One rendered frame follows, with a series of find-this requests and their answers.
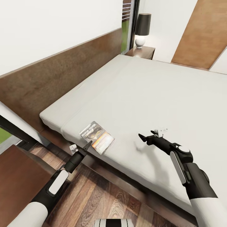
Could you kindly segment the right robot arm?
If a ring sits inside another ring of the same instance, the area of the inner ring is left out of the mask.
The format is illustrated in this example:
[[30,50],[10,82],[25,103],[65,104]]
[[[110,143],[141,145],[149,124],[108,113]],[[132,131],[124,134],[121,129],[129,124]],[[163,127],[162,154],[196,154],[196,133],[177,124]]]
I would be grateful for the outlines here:
[[210,186],[207,174],[193,163],[191,151],[163,138],[167,127],[151,131],[154,135],[138,134],[147,145],[155,145],[170,155],[181,183],[186,187],[199,227],[227,227],[227,210]]

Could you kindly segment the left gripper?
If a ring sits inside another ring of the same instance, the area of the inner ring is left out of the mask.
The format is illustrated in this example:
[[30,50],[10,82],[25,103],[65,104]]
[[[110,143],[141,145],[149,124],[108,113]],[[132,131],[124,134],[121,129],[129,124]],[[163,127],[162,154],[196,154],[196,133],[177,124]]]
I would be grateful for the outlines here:
[[82,149],[80,148],[77,152],[73,154],[73,156],[69,159],[76,167],[81,163],[84,157],[87,155],[86,151],[90,147],[92,141],[86,144]]

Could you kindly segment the hardback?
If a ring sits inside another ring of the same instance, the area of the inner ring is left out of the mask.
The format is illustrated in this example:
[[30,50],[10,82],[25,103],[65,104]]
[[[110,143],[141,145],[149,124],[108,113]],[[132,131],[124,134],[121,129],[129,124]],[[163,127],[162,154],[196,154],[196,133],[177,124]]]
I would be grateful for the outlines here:
[[115,139],[115,137],[105,131],[95,119],[84,128],[79,135],[88,143],[92,141],[90,146],[92,146],[99,155],[101,155]]

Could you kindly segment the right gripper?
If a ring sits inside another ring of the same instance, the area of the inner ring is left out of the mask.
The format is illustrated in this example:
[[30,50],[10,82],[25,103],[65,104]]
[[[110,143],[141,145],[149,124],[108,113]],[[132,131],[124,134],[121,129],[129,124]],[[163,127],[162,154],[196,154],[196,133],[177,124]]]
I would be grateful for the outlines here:
[[[153,134],[156,134],[154,131],[151,131]],[[164,139],[163,137],[155,137],[154,135],[151,136],[143,136],[142,134],[138,134],[139,137],[143,140],[143,142],[147,142],[147,145],[155,145],[157,146],[159,149],[161,149],[161,146],[164,142],[168,141],[166,139]],[[162,150],[162,149],[161,149]],[[163,150],[162,150],[163,151]]]

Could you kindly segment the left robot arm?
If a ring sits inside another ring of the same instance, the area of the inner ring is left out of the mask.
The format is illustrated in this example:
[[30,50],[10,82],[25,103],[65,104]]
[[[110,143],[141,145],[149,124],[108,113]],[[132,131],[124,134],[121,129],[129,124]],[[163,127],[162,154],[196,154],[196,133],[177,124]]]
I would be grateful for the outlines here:
[[81,163],[87,155],[86,151],[91,143],[92,141],[79,150],[76,149],[76,144],[70,146],[73,156],[52,175],[46,185],[7,227],[42,227],[63,189],[63,184],[67,180],[69,172],[72,174]]

